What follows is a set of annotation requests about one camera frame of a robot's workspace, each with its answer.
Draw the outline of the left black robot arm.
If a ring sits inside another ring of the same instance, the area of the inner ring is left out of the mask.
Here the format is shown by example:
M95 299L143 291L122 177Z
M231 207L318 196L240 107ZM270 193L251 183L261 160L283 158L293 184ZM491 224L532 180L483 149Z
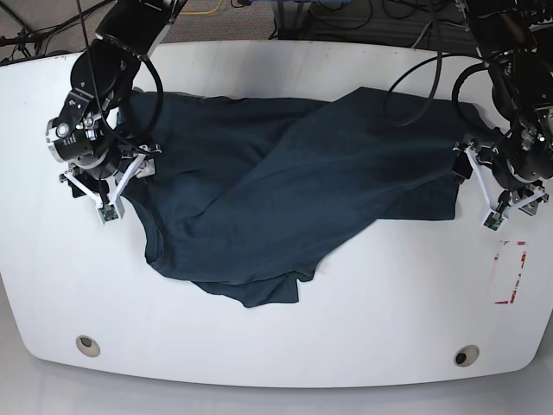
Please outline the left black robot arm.
M550 1L459 1L480 62L454 83L454 109L472 75L485 72L492 100L509 127L479 127L461 113L467 132L456 145L454 172L462 180L476 174L488 205L490 228L519 209L533 215L549 196L552 177L552 3Z

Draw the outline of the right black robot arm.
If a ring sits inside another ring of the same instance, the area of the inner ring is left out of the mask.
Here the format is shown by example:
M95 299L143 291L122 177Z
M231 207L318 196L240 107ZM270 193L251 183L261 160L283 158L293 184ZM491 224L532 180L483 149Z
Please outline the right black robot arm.
M60 115L48 122L48 150L64 166L60 180L73 197L90 197L103 222L123 217L121 195L132 178L155 173L161 149L152 132L162 112L163 87L150 57L184 6L183 1L117 1L94 40L85 42ZM156 85L150 120L140 131L112 127L108 116L130 98L140 67Z

